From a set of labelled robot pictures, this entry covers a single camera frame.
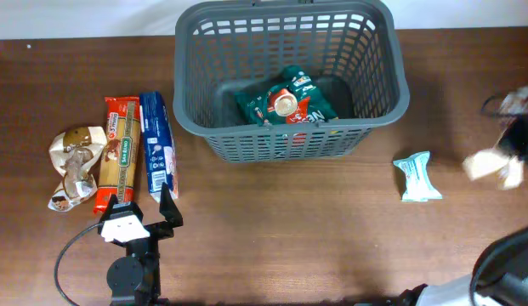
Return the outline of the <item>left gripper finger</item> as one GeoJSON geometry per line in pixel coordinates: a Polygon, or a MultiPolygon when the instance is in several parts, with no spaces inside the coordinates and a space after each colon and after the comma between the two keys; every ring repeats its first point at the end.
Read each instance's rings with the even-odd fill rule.
{"type": "Polygon", "coordinates": [[[110,199],[109,199],[109,202],[107,204],[107,207],[105,209],[105,211],[103,212],[103,215],[102,217],[103,218],[108,218],[110,217],[111,215],[111,212],[113,210],[113,207],[118,203],[118,199],[116,197],[116,195],[111,195],[110,196],[110,199]]]}
{"type": "Polygon", "coordinates": [[[166,183],[162,184],[159,212],[172,225],[184,224],[183,216],[175,205],[166,183]]]}

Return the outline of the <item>beige brown snack bag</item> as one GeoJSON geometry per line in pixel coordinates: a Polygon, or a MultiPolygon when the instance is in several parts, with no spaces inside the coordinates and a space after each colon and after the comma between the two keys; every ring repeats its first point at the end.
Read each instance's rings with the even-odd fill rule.
{"type": "MultiPolygon", "coordinates": [[[[528,119],[528,86],[517,88],[506,94],[495,94],[481,106],[483,116],[496,119],[503,127],[500,134],[518,117],[528,119]]],[[[524,167],[528,166],[516,156],[506,155],[497,146],[498,141],[489,149],[480,150],[463,161],[463,170],[472,181],[487,176],[495,176],[498,188],[511,190],[524,181],[524,167]]]]}

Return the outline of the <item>light teal tissue pack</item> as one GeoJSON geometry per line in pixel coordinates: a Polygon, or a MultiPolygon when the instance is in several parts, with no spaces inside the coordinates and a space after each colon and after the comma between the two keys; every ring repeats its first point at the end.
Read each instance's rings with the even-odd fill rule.
{"type": "Polygon", "coordinates": [[[423,151],[393,161],[393,165],[406,176],[406,190],[401,197],[402,201],[426,202],[442,198],[442,194],[430,183],[427,172],[429,159],[430,152],[423,151]]]}

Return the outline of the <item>green Nescafe coffee bag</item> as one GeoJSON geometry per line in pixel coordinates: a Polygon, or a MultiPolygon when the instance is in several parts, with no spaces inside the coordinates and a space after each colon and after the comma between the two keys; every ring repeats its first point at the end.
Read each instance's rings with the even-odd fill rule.
{"type": "Polygon", "coordinates": [[[297,65],[286,67],[280,81],[266,91],[249,93],[245,90],[235,93],[234,97],[247,121],[260,127],[338,119],[321,89],[297,65]]]}

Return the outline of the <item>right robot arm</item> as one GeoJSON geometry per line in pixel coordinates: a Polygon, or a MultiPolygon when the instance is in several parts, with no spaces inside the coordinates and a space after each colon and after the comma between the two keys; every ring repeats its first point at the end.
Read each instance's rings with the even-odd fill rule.
{"type": "Polygon", "coordinates": [[[527,305],[528,227],[491,243],[471,275],[405,290],[393,305],[527,305]]]}

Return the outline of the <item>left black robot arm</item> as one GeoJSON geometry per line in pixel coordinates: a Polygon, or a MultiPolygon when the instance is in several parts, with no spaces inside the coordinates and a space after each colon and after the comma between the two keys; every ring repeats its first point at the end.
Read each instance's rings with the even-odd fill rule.
{"type": "Polygon", "coordinates": [[[159,242],[174,237],[184,224],[167,184],[162,185],[159,213],[161,222],[144,225],[144,214],[134,201],[120,202],[112,195],[100,218],[98,233],[105,241],[122,247],[126,255],[107,271],[112,305],[169,305],[161,296],[159,242]]]}

